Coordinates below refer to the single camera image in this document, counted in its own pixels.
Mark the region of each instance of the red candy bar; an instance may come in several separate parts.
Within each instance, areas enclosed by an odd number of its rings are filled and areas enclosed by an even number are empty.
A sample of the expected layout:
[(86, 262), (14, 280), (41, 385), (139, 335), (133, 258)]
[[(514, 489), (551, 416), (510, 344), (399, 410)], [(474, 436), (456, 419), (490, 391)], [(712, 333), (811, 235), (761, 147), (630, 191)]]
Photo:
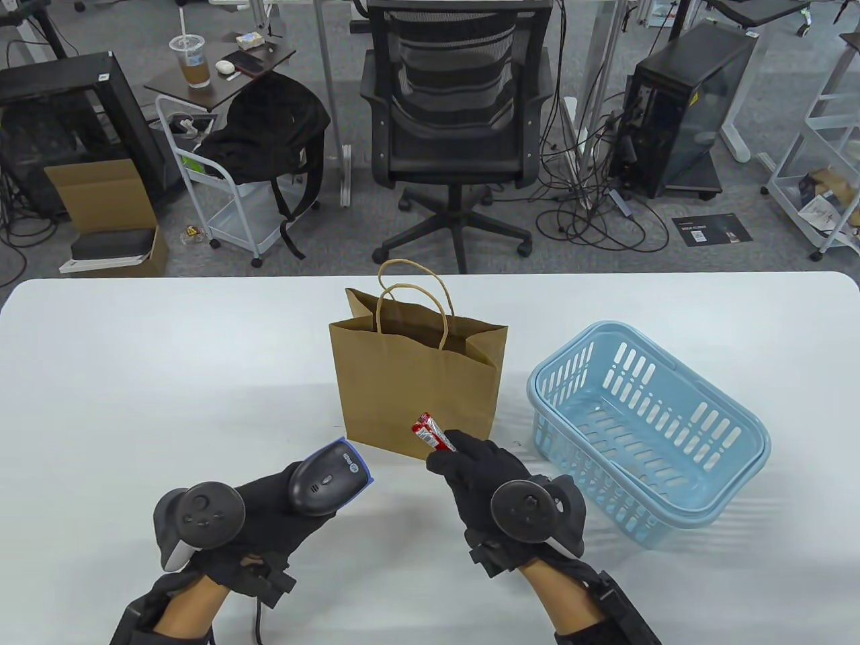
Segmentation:
[(412, 426), (412, 432), (431, 448), (457, 452), (457, 449), (442, 432), (442, 428), (427, 412), (418, 417), (418, 421)]

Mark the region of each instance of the smartphone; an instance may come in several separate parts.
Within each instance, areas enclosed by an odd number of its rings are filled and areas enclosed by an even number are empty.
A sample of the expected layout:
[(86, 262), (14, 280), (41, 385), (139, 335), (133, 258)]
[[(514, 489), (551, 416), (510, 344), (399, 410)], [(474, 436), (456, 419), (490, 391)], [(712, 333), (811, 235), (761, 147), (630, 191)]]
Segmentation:
[(258, 77), (266, 71), (266, 66), (263, 65), (259, 58), (252, 56), (248, 52), (243, 52), (241, 49), (227, 54), (224, 56), (224, 60), (229, 60), (236, 66), (236, 69), (246, 76)]

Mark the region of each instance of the hand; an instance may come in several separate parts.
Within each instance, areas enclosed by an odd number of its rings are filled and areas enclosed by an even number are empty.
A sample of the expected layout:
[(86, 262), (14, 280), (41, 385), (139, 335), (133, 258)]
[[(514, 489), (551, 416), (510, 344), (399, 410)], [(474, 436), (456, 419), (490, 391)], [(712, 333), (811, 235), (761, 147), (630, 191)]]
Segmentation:
[(467, 528), (485, 536), (511, 539), (493, 520), (490, 500), (503, 483), (528, 479), (531, 473), (519, 459), (492, 441), (476, 439), (459, 430), (447, 430), (445, 436), (458, 451), (430, 453), (427, 470), (448, 482)]
[(247, 576), (266, 575), (261, 556), (276, 553), (286, 559), (307, 537), (335, 515), (307, 517), (295, 513), (288, 484), (300, 462), (277, 475), (263, 477), (236, 491), (245, 503), (245, 524), (229, 543), (217, 549), (198, 551), (189, 566), (197, 568), (219, 585), (235, 592), (247, 590)]

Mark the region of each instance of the plastic cup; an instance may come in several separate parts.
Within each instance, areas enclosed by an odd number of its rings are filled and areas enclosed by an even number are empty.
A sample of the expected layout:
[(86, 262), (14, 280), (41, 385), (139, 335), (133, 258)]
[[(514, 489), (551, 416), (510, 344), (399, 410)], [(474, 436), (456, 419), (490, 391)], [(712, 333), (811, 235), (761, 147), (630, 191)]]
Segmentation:
[(176, 54), (179, 69), (193, 88), (204, 88), (210, 81), (209, 64), (203, 49), (205, 44), (203, 36), (195, 34), (176, 36), (170, 41), (170, 49)]

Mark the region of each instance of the floor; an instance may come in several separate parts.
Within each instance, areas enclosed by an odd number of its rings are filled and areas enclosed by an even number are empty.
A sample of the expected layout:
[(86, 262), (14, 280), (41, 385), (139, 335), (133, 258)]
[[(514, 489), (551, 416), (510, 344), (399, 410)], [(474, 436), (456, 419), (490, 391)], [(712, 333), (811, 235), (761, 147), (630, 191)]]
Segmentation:
[[(594, 3), (575, 0), (567, 2), (568, 37), (562, 93), (576, 95), (595, 6)], [(795, 36), (799, 17), (791, 16), (779, 24), (779, 34), (765, 61), (764, 71), (737, 120), (740, 132), (754, 151), (765, 151), (776, 158), (783, 154), (817, 85), (842, 51), (842, 41), (837, 34), (852, 30), (856, 24), (856, 8), (849, 8), (843, 20), (833, 26), (832, 19), (839, 7), (837, 3), (815, 3), (813, 7), (814, 26), (806, 38)], [(417, 209), (409, 213), (399, 212), (396, 208), (398, 193), (381, 188), (372, 180), (367, 163), (369, 109), (358, 96), (360, 66), (364, 50), (369, 46), (369, 37), (349, 34), (349, 13), (346, 2), (332, 2), (326, 8), (337, 101), (345, 140), (353, 144), (357, 165), (353, 172), (352, 206), (348, 209), (338, 206), (339, 187), (334, 174), (330, 174), (323, 185), (322, 209), (310, 212), (291, 229), (293, 239), (307, 254), (307, 259), (297, 260), (278, 243), (266, 255), (263, 266), (254, 269), (249, 264), (247, 252), (227, 244), (213, 250), (205, 244), (186, 246), (181, 243), (182, 229), (196, 221), (190, 199), (182, 194), (158, 213), (170, 246), (168, 276), (375, 273), (377, 268), (371, 261), (372, 250), (384, 238), (423, 217)], [(141, 85), (165, 65), (175, 64), (167, 48), (168, 40), (179, 28), (172, 0), (128, 0), (110, 6), (92, 6), (82, 14), (73, 11), (71, 1), (54, 0), (51, 14), (63, 35), (81, 52), (113, 50), (144, 106), (144, 112), (154, 114), (149, 105), (153, 96)], [(702, 10), (698, 19), (705, 15), (711, 13)], [(286, 16), (290, 38), (298, 53), (284, 72), (308, 84), (322, 96), (323, 71), (313, 11), (309, 6), (297, 6), (289, 8)], [(186, 7), (186, 20), (189, 31), (210, 39), (234, 29), (241, 31), (250, 27), (249, 14), (228, 13), (200, 2)], [(631, 23), (630, 31), (619, 41), (608, 94), (622, 88), (623, 76), (631, 73), (636, 62), (646, 55), (656, 32), (656, 29), (645, 29)], [(0, 29), (3, 49), (3, 39), (14, 37), (14, 31)], [(556, 24), (550, 28), (546, 42), (553, 57), (556, 56), (558, 38)], [(329, 154), (333, 154), (330, 139), (327, 146)], [(466, 243), (470, 270), (473, 273), (832, 270), (860, 280), (860, 257), (848, 249), (835, 249), (819, 263), (807, 259), (811, 250), (807, 240), (772, 199), (759, 194), (760, 185), (767, 179), (761, 166), (755, 162), (746, 165), (736, 163), (719, 141), (714, 149), (714, 158), (724, 187), (722, 195), (708, 203), (680, 199), (651, 203), (668, 223), (669, 244), (661, 252), (613, 253), (554, 242), (541, 237), (536, 229), (536, 216), (544, 209), (539, 202), (497, 202), (485, 212), (532, 230), (535, 233), (534, 251), (531, 257), (523, 259), (515, 253), (515, 243), (469, 231)], [(503, 196), (507, 198), (515, 194), (508, 189)], [(219, 199), (219, 195), (208, 194), (205, 202), (214, 205)], [(716, 212), (736, 213), (753, 241), (689, 249), (670, 221), (672, 217), (681, 215)], [(614, 234), (624, 240), (635, 239), (635, 232), (619, 215), (612, 214), (609, 219)], [(644, 212), (641, 221), (648, 231), (649, 248), (659, 246), (663, 233), (654, 217)], [(74, 236), (74, 231), (66, 224), (51, 241), (30, 249), (25, 279), (58, 276), (57, 267), (68, 258), (69, 243)], [(445, 231), (410, 244), (401, 249), (401, 255), (440, 273), (457, 270), (450, 236)], [(4, 276), (17, 271), (18, 262), (18, 258), (7, 249), (0, 248), (0, 282)], [(0, 303), (9, 293), (10, 288), (0, 290)]]

